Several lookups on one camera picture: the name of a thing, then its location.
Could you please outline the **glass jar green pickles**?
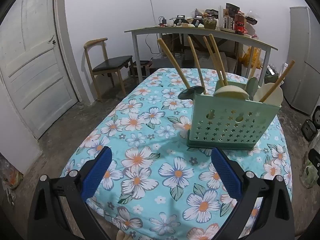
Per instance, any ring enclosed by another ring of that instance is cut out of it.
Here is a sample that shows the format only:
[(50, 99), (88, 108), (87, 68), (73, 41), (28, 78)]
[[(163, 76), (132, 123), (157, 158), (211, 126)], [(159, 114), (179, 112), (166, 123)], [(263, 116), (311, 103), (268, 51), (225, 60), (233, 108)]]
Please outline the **glass jar green pickles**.
[(217, 25), (217, 19), (211, 16), (205, 17), (203, 19), (203, 25), (206, 29), (215, 30)]

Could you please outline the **green perforated utensil basket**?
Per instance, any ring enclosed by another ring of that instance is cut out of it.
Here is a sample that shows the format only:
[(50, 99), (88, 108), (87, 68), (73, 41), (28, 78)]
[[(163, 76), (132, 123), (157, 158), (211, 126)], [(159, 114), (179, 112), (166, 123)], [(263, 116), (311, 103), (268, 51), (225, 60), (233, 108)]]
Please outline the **green perforated utensil basket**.
[(194, 89), (191, 128), (187, 145), (194, 148), (251, 150), (276, 117), (283, 102), (283, 91), (267, 83), (258, 88), (253, 100), (204, 95)]

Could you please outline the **red cooking oil bottle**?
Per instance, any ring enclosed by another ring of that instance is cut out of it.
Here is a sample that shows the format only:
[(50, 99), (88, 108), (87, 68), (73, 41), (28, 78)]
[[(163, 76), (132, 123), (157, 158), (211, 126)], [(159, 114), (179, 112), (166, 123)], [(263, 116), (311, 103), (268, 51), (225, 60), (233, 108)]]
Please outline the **red cooking oil bottle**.
[(234, 30), (237, 34), (243, 35), (245, 28), (245, 17), (244, 14), (238, 11), (234, 16)]

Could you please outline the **silver refrigerator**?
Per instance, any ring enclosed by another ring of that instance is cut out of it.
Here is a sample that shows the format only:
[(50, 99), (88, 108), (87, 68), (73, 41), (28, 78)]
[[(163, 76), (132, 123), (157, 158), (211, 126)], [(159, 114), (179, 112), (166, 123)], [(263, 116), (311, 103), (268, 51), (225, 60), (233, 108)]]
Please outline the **silver refrigerator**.
[(287, 61), (295, 65), (282, 90), (292, 108), (311, 115), (319, 101), (319, 22), (308, 7), (291, 7), (290, 23)]

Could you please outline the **black rice cooker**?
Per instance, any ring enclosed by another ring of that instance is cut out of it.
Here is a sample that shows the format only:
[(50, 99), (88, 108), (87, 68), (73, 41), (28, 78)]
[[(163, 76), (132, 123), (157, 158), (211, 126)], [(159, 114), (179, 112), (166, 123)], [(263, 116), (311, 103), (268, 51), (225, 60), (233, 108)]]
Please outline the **black rice cooker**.
[(306, 119), (301, 127), (303, 137), (311, 142), (317, 135), (320, 128), (320, 106), (317, 106), (313, 112), (312, 119)]

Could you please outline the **wooden chair black seat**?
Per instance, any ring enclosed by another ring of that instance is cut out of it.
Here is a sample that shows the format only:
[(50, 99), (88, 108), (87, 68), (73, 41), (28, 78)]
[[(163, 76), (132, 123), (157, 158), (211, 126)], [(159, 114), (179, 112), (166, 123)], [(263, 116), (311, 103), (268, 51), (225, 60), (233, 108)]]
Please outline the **wooden chair black seat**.
[[(113, 80), (113, 76), (112, 74), (116, 73), (120, 86), (121, 86), (121, 90), (123, 92), (123, 94), (126, 96), (126, 90), (125, 90), (125, 86), (124, 86), (124, 82), (123, 82), (123, 78), (121, 75), (121, 69), (122, 68), (130, 68), (131, 72), (133, 74), (133, 77), (135, 76), (135, 71), (134, 71), (134, 67), (133, 67), (133, 60), (132, 60), (132, 55), (125, 55), (125, 56), (118, 56), (118, 57), (113, 57), (113, 58), (109, 58), (107, 55), (107, 50), (106, 50), (106, 41), (108, 40), (108, 38), (99, 38), (99, 39), (95, 39), (95, 40), (90, 40), (87, 41), (84, 44), (84, 53), (85, 53), (85, 57), (86, 57), (86, 62), (89, 68), (89, 72), (93, 81), (93, 85), (95, 87), (95, 91), (97, 93), (97, 100), (101, 101), (102, 97), (101, 97), (101, 92), (99, 90), (97, 81), (96, 81), (96, 76), (98, 75), (102, 75), (104, 76), (105, 74), (108, 75), (108, 77), (111, 79), (111, 83), (112, 86), (115, 87), (114, 84), (114, 80)], [(98, 64), (95, 67), (92, 67), (90, 58), (89, 58), (89, 50), (97, 45), (101, 45), (102, 48), (102, 52), (103, 52), (103, 57), (104, 57), (104, 61), (100, 64)]]

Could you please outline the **clear bag of vegetables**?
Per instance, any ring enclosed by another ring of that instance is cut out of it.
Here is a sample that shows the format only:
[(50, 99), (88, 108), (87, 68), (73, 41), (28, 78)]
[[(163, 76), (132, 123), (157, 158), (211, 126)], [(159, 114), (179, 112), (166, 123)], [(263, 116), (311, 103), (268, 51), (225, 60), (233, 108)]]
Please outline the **clear bag of vegetables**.
[(303, 186), (307, 189), (312, 188), (317, 184), (318, 171), (312, 164), (312, 162), (307, 159), (303, 164), (303, 171), (300, 175), (300, 181), (303, 184)]

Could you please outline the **green canvas bag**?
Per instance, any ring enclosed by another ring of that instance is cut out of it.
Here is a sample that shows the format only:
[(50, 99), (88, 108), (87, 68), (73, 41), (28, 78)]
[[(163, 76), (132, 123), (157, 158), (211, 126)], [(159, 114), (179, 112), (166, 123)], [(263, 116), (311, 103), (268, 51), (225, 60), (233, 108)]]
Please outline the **green canvas bag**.
[(273, 65), (267, 65), (264, 77), (264, 83), (275, 83), (278, 80), (279, 74)]

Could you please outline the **yellow plastic bag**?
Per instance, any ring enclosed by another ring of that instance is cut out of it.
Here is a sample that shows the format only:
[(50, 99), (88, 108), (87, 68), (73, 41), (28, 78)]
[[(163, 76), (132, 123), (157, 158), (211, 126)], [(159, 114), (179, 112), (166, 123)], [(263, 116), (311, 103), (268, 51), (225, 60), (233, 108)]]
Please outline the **yellow plastic bag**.
[(253, 55), (251, 56), (251, 49), (252, 46), (248, 47), (247, 51), (244, 53), (242, 58), (240, 59), (241, 64), (244, 65), (244, 67), (248, 67), (249, 63), (251, 62), (251, 68), (254, 67), (255, 62), (257, 62), (257, 69), (261, 69), (261, 62), (260, 62), (260, 48), (253, 49)]

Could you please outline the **cream flat rice paddle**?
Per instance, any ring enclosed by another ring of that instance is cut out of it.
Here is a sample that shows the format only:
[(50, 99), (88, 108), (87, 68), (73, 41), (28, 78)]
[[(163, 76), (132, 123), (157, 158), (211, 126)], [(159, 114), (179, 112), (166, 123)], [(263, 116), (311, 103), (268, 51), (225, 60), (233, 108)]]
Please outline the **cream flat rice paddle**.
[(226, 85), (217, 89), (214, 93), (216, 97), (248, 100), (249, 94), (242, 88), (234, 85)]

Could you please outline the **white panel door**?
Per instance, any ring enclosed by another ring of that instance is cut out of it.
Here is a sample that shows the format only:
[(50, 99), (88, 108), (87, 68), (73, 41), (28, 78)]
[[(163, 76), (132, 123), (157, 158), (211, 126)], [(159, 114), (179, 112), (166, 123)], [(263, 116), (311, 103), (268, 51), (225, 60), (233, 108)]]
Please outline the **white panel door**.
[(56, 36), (53, 0), (14, 2), (1, 23), (1, 74), (37, 139), (77, 102)]

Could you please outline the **wooden desk grey frame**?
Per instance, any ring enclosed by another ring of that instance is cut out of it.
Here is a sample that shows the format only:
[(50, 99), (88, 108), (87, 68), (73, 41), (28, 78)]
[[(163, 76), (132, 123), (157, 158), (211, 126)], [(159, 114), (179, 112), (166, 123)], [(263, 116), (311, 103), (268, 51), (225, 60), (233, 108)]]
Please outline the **wooden desk grey frame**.
[(125, 33), (131, 33), (132, 35), (132, 43), (134, 48), (134, 56), (137, 63), (137, 73), (138, 73), (138, 80), (141, 83), (142, 79), (142, 71), (140, 66), (140, 57), (139, 57), (139, 49), (138, 49), (138, 42), (137, 36), (138, 35), (146, 35), (146, 34), (192, 34), (192, 35), (201, 35), (201, 36), (208, 36), (209, 34), (213, 34), (216, 38), (221, 38), (225, 40), (230, 40), (234, 42), (238, 42), (247, 46), (251, 46), (253, 48), (260, 48), (261, 50), (265, 51), (265, 57), (263, 62), (263, 67), (261, 70), (261, 74), (259, 77), (259, 85), (261, 86), (264, 83), (264, 77), (266, 74), (267, 65), (270, 59), (271, 50), (278, 50), (276, 47), (273, 47), (269, 44), (261, 42), (254, 38), (249, 38), (245, 35), (238, 35), (226, 31), (220, 30), (212, 30), (206, 28), (195, 28), (195, 27), (148, 27), (148, 28), (141, 28), (141, 29), (133, 29), (127, 30)]

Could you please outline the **floral blue quilt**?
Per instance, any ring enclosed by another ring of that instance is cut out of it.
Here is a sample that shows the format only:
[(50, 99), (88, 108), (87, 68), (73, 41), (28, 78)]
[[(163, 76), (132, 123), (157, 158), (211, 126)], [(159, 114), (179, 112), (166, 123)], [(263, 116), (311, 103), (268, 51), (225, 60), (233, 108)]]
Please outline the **floral blue quilt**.
[[(214, 70), (202, 69), (206, 95), (220, 88)], [(198, 70), (184, 69), (192, 86)], [(213, 148), (187, 145), (192, 100), (174, 68), (161, 68), (137, 86), (80, 144), (62, 175), (79, 170), (103, 147), (111, 165), (86, 202), (132, 239), (212, 239), (237, 201), (229, 196), (212, 164)], [(251, 150), (222, 148), (227, 157), (258, 178), (284, 178), (292, 194), (292, 170), (283, 129), (276, 115)]]

